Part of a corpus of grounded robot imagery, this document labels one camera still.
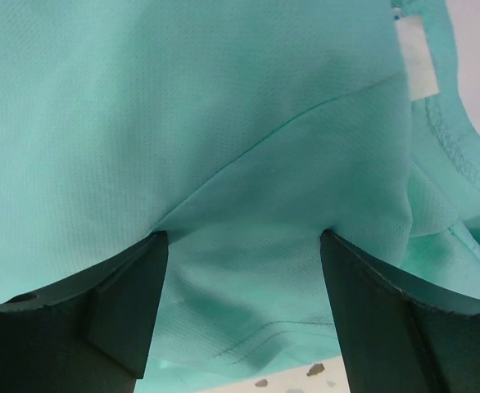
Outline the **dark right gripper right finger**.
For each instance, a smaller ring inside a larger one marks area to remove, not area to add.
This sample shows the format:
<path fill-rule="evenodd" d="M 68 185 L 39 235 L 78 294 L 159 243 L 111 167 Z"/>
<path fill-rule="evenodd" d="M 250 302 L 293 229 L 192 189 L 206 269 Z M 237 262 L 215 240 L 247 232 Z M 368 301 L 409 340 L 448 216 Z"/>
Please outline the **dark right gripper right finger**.
<path fill-rule="evenodd" d="M 321 262 L 352 392 L 480 393 L 480 300 L 383 262 L 336 233 Z"/>

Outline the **teal t shirt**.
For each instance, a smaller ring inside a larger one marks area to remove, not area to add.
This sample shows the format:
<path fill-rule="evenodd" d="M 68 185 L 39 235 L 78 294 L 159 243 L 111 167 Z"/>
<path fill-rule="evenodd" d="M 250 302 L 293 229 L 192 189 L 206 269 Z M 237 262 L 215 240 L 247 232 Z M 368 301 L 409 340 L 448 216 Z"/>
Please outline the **teal t shirt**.
<path fill-rule="evenodd" d="M 339 354 L 327 228 L 480 299 L 443 1 L 0 1 L 0 301 L 170 237 L 141 392 Z"/>

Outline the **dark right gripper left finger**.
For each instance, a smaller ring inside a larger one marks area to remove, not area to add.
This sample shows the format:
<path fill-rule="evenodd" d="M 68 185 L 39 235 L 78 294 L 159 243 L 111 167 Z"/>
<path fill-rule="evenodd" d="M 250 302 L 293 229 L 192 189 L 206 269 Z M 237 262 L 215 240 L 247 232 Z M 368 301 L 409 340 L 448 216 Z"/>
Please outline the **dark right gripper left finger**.
<path fill-rule="evenodd" d="M 131 392 L 144 377 L 168 262 L 153 233 L 0 304 L 0 392 Z"/>

